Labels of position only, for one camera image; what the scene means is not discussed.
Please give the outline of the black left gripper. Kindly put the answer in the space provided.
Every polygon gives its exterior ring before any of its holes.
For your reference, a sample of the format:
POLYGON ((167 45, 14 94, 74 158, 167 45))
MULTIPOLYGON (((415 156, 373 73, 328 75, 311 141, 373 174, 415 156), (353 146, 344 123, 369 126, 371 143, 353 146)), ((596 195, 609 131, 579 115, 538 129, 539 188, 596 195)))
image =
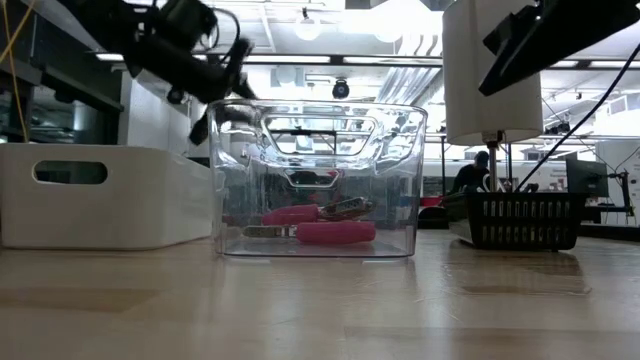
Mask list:
MULTIPOLYGON (((159 36, 145 36, 137 43, 137 65, 151 72, 172 87, 211 103, 235 93, 241 98, 256 100, 246 74, 241 72, 245 58, 252 50, 252 43, 240 38, 231 47, 227 65, 194 57, 190 51, 179 49, 159 36)), ((202 145, 209 138, 209 115, 203 115, 194 123, 188 139, 193 145, 202 145)))

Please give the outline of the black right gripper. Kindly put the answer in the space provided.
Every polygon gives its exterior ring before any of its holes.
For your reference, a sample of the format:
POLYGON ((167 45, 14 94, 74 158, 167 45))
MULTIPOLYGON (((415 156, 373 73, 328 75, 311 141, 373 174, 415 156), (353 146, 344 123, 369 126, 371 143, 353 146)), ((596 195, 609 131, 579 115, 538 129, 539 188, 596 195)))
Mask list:
POLYGON ((568 57, 570 50, 582 50, 634 25, 640 21, 639 3, 544 0, 543 5, 509 13, 483 39, 495 58, 479 91, 493 95, 568 57))

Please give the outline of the pink-handled pliers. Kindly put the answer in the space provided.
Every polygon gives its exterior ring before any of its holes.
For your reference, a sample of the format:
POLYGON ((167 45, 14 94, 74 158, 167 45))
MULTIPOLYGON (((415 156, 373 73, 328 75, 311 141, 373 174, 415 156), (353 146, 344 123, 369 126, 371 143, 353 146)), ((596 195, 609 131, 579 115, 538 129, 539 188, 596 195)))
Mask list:
POLYGON ((375 224, 362 220, 375 204, 355 197, 326 206, 295 205, 273 210, 261 218, 260 225, 243 229, 250 238, 295 239, 303 245, 349 245, 372 242, 375 224))

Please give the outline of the black slotted plastic basket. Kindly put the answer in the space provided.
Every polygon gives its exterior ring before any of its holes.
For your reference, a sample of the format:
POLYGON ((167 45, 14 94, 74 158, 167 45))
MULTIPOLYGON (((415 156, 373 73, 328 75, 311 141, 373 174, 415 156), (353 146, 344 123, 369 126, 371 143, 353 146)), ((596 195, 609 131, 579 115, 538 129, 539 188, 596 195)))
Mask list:
POLYGON ((575 247, 585 209, 580 193, 458 193, 446 196, 449 230, 478 249, 534 251, 575 247))

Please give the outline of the white plastic bin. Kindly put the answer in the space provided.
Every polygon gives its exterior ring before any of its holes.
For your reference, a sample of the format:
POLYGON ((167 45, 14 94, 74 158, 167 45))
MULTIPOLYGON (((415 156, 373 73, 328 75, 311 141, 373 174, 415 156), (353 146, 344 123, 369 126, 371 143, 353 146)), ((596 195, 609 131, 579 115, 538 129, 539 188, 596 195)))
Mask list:
POLYGON ((212 231, 209 168, 155 148, 0 145, 0 244, 14 249, 148 250, 212 231), (99 184, 40 181, 43 161, 97 162, 99 184))

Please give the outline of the person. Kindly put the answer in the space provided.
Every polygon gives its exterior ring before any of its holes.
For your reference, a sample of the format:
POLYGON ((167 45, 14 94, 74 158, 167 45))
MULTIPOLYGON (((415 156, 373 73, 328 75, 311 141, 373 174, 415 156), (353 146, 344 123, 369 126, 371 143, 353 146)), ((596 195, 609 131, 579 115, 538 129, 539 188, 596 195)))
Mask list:
POLYGON ((490 155, 488 152, 478 152, 472 164, 467 164, 458 171, 454 178, 450 194, 459 193, 466 188, 475 190, 480 186, 485 186, 486 182, 484 178, 490 174, 489 160, 490 155))

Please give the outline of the black monitor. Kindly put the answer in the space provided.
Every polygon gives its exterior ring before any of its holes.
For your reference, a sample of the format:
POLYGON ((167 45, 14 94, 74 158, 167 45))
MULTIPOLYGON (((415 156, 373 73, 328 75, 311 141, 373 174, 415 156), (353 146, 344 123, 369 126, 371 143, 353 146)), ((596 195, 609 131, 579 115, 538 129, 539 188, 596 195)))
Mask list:
POLYGON ((608 172, 604 163, 576 159, 567 159, 565 163, 570 193, 600 198, 609 196, 608 172))

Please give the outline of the clear plastic bin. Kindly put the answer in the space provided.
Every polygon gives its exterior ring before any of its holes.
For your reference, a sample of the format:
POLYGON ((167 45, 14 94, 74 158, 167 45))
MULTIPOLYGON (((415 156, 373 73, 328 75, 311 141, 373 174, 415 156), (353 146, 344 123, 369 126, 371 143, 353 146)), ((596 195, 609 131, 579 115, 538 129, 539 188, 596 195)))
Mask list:
POLYGON ((408 106, 293 100, 224 100, 208 109, 213 248, 247 257, 408 257, 415 251, 425 111, 408 106), (250 238, 245 227, 288 206, 355 197, 372 242, 303 245, 250 238))

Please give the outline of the black office chair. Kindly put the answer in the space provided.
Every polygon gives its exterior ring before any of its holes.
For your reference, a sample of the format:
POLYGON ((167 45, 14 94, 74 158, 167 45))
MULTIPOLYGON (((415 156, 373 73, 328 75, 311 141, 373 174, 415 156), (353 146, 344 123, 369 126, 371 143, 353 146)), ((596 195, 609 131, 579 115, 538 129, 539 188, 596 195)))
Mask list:
POLYGON ((418 228, 421 230, 448 229, 447 212, 444 207, 424 207, 418 214, 418 228))

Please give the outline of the black aluminium table frame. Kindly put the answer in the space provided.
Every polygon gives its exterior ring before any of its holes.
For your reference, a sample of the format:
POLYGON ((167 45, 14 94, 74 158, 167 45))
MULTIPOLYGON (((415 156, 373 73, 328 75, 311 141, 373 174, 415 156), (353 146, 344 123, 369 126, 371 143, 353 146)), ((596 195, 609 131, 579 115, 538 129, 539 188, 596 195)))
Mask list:
POLYGON ((578 235, 640 243, 640 226, 583 224, 579 227, 578 235))

